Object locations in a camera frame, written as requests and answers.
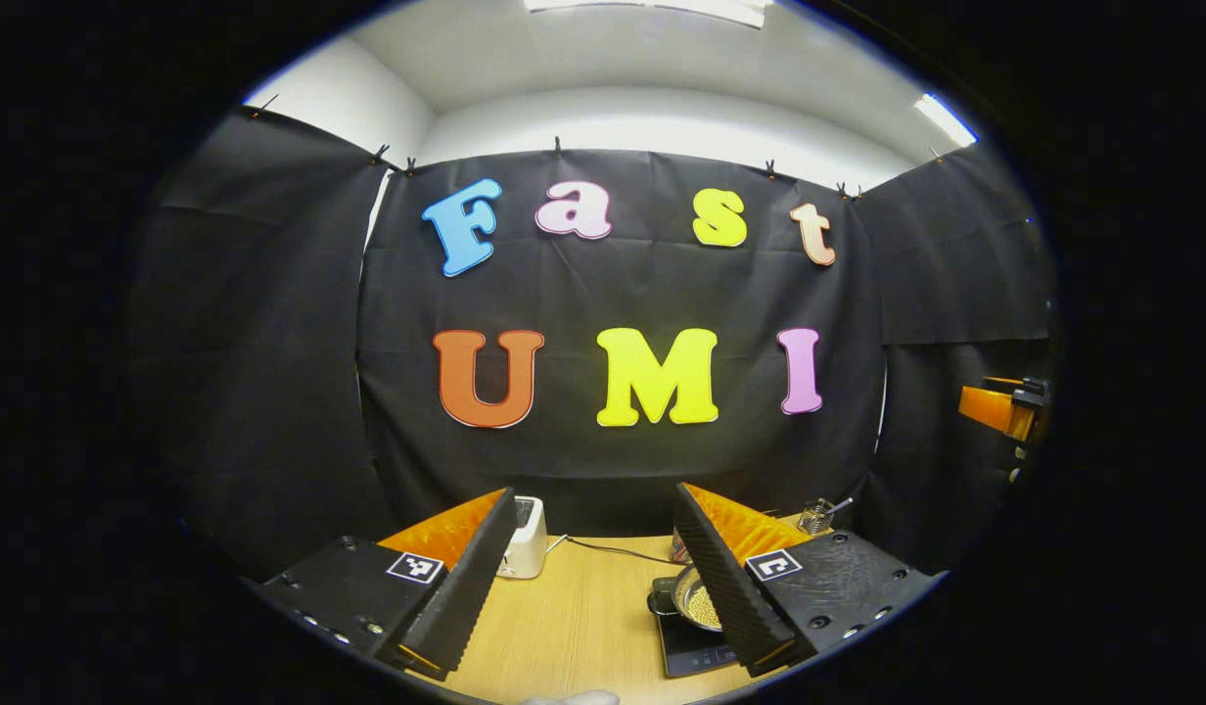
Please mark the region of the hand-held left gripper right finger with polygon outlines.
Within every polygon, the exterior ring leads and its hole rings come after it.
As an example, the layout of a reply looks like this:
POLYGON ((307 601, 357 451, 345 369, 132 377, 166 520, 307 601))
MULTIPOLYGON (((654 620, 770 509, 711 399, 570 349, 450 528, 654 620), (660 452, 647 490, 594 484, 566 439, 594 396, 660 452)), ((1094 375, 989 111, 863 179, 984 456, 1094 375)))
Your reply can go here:
POLYGON ((673 519, 751 677, 857 642, 942 581, 853 531, 813 537, 693 484, 677 486, 673 519))

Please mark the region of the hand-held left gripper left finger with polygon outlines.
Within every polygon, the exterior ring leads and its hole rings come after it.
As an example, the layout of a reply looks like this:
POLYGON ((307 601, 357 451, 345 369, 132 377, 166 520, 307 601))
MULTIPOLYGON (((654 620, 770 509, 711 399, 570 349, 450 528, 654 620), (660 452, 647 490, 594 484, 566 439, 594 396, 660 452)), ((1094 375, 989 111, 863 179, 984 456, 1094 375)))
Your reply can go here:
POLYGON ((380 541, 338 537, 263 582, 260 598, 349 651, 445 680, 515 530, 515 493, 500 488, 380 541))

